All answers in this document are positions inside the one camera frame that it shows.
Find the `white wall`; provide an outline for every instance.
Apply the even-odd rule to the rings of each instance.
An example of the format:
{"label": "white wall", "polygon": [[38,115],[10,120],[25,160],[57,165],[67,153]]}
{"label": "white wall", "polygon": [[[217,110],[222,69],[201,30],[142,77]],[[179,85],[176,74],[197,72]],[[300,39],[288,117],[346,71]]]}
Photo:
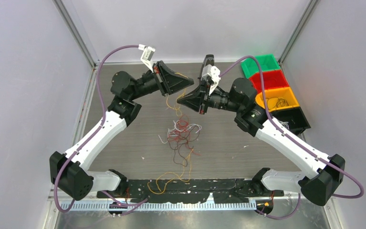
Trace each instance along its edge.
{"label": "white wall", "polygon": [[36,229],[90,66],[51,0],[0,1],[0,229]]}
{"label": "white wall", "polygon": [[[155,59],[178,62],[202,62],[210,53],[217,61],[235,61],[250,53],[273,53],[278,58],[309,2],[66,0],[69,1],[100,59],[115,47],[142,43],[157,48]],[[108,60],[131,61],[139,58],[130,52]]]}
{"label": "white wall", "polygon": [[[342,155],[366,188],[366,0],[320,1],[285,60],[285,73],[312,127],[307,141]],[[357,192],[346,178],[337,191]],[[366,194],[340,203],[345,228],[366,228]]]}

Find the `green bin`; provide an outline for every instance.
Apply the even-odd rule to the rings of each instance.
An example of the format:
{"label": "green bin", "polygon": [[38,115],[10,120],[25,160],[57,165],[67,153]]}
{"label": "green bin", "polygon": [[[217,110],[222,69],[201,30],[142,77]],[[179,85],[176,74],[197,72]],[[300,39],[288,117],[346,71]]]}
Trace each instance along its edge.
{"label": "green bin", "polygon": [[[280,66],[273,54],[256,56],[256,59],[260,63],[263,72],[279,70]],[[252,59],[246,59],[241,63],[242,70],[245,74],[246,79],[249,79],[252,75],[259,72],[256,63]]]}

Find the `black bin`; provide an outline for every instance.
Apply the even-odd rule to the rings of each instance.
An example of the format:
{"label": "black bin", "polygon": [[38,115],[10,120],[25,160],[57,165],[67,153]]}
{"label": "black bin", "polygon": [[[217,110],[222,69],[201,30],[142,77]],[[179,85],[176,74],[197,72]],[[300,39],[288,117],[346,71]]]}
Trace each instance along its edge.
{"label": "black bin", "polygon": [[288,122],[289,130],[295,135],[311,128],[300,107],[272,111],[271,114],[281,122]]}

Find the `white bracket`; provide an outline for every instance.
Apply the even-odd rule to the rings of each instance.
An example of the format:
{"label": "white bracket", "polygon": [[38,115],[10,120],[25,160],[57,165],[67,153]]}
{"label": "white bracket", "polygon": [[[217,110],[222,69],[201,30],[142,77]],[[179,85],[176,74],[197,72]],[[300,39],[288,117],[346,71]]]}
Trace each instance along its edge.
{"label": "white bracket", "polygon": [[217,67],[211,66],[210,64],[203,68],[203,72],[201,73],[201,78],[206,80],[207,77],[210,76],[211,80],[213,81],[213,84],[210,87],[209,95],[211,95],[211,93],[217,88],[218,83],[221,79],[220,73],[221,73],[221,71]]}
{"label": "white bracket", "polygon": [[139,50],[143,50],[141,55],[141,61],[153,72],[153,62],[151,61],[153,54],[155,53],[155,49],[151,46],[145,46],[140,44],[138,47]]}
{"label": "white bracket", "polygon": [[281,172],[270,169],[262,177],[262,184],[268,190],[283,190],[301,193],[298,181],[302,180],[305,174],[299,172]]}

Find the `red bin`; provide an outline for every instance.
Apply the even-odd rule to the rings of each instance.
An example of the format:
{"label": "red bin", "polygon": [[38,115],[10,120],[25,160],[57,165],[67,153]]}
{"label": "red bin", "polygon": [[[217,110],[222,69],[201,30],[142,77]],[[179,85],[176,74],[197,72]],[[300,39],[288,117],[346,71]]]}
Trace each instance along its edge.
{"label": "red bin", "polygon": [[[285,79],[285,76],[281,70],[263,72],[263,80],[265,90],[290,86],[288,85],[288,82]],[[250,81],[252,81],[254,88],[257,90],[257,93],[262,92],[260,73],[252,75],[252,77],[250,77]]]}

